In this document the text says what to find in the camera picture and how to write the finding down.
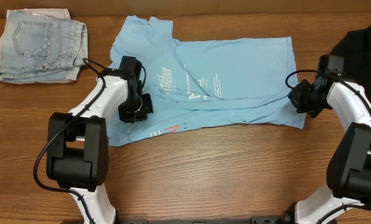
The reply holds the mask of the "light blue printed t-shirt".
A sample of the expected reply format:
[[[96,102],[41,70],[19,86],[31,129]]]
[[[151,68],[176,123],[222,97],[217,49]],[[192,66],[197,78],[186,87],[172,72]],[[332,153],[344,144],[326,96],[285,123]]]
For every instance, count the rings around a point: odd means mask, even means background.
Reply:
[[[290,37],[184,42],[173,38],[173,27],[129,16],[116,37],[111,66],[124,56],[142,63],[154,111],[133,124],[112,118],[111,146],[235,123],[304,126],[305,116],[288,99],[298,82]]]

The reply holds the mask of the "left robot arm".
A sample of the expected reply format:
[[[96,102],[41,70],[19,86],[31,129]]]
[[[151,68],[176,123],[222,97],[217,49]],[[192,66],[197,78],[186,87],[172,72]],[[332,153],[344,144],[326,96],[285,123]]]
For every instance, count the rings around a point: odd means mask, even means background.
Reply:
[[[153,112],[151,97],[142,93],[139,68],[106,68],[95,89],[68,113],[49,119],[48,142],[39,154],[46,158],[47,177],[57,182],[54,192],[70,194],[83,223],[119,223],[118,212],[105,189],[108,173],[106,126],[114,113],[124,123],[144,121]]]

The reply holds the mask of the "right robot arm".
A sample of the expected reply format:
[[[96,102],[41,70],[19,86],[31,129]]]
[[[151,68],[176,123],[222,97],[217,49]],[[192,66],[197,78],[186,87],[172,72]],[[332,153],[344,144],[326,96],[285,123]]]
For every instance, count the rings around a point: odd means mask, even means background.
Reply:
[[[298,113],[312,117],[334,110],[345,133],[328,164],[326,183],[273,223],[335,223],[353,208],[371,211],[371,104],[363,86],[318,75],[314,83],[303,80],[291,87],[288,97]]]

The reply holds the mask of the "black t-shirt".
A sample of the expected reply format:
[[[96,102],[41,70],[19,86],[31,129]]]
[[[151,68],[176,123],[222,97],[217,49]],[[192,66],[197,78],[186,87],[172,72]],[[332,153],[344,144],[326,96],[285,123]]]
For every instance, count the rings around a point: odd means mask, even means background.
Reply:
[[[371,26],[349,31],[331,54],[344,58],[346,76],[364,87],[371,103]]]

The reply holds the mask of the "folded light denim shorts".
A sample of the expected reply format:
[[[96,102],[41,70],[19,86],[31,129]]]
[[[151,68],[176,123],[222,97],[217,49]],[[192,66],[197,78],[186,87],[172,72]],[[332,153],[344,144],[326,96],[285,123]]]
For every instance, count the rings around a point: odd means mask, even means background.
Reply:
[[[1,46],[2,81],[74,81],[86,57],[88,37],[84,23],[24,11],[9,13]]]

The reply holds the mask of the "folded pale pink garment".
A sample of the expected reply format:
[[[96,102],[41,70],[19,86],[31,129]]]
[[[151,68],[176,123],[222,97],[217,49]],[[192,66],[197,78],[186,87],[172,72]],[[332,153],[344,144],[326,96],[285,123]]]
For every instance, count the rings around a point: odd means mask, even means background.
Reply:
[[[20,11],[33,16],[44,16],[52,19],[70,19],[70,13],[68,9],[54,9],[54,8],[46,8],[46,9],[20,9]],[[2,36],[0,37],[0,64],[1,64],[1,48],[2,48],[2,40],[5,35],[5,30],[3,31]],[[79,68],[76,68],[73,71],[68,71],[63,78],[36,78],[35,80],[31,78],[26,78],[24,81],[9,81],[9,83],[70,83],[76,80],[77,73],[79,72]]]

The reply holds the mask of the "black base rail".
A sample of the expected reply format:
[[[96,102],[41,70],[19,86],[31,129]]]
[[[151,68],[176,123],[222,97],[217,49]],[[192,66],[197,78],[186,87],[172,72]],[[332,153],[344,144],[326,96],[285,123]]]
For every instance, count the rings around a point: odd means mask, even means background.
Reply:
[[[119,224],[277,224],[281,217],[277,215],[254,216],[251,218],[199,219],[199,220],[119,220]]]

